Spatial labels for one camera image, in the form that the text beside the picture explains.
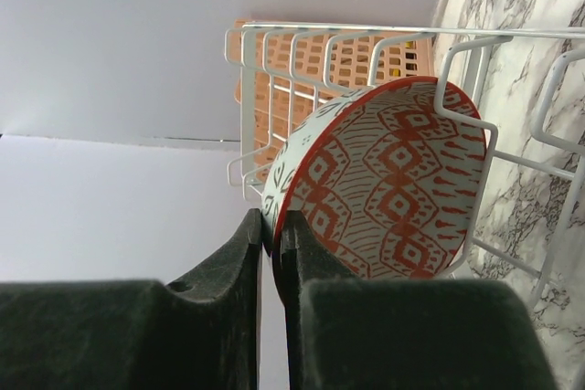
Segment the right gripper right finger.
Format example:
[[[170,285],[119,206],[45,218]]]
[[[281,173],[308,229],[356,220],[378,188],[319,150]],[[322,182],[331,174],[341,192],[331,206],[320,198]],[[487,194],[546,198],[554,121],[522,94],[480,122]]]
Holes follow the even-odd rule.
[[[527,308],[491,280],[362,280],[287,215],[279,249],[293,389],[552,389]]]

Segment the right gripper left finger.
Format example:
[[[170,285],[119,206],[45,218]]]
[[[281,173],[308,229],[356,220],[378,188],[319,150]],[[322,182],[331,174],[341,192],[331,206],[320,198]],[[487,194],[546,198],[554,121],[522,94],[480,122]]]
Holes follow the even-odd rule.
[[[5,283],[4,389],[255,389],[261,215],[167,284]]]

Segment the red patterned white bowl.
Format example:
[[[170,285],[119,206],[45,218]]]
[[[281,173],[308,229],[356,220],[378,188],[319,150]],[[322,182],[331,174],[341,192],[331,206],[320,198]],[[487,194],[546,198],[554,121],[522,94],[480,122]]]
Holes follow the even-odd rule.
[[[481,128],[437,113],[437,80],[414,76],[322,104],[276,153],[261,196],[264,246],[303,214],[363,279],[428,279],[463,245],[481,180]]]

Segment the white wire dish rack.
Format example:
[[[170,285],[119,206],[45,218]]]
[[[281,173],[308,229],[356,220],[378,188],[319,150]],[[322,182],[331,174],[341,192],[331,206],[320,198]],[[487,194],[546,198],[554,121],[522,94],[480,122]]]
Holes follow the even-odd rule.
[[[429,279],[449,278],[469,266],[481,279],[498,279],[523,288],[529,307],[558,286],[554,271],[558,250],[570,236],[570,218],[581,204],[584,168],[554,164],[555,153],[571,153],[578,162],[584,147],[560,129],[551,113],[561,78],[581,74],[584,50],[560,54],[538,74],[542,90],[527,96],[527,77],[538,43],[569,37],[582,41],[579,28],[548,30],[458,29],[455,41],[434,69],[434,108],[449,119],[484,131],[486,153],[467,234],[450,266]],[[272,162],[267,169],[266,178]],[[229,174],[229,184],[257,202],[265,181],[253,183]]]

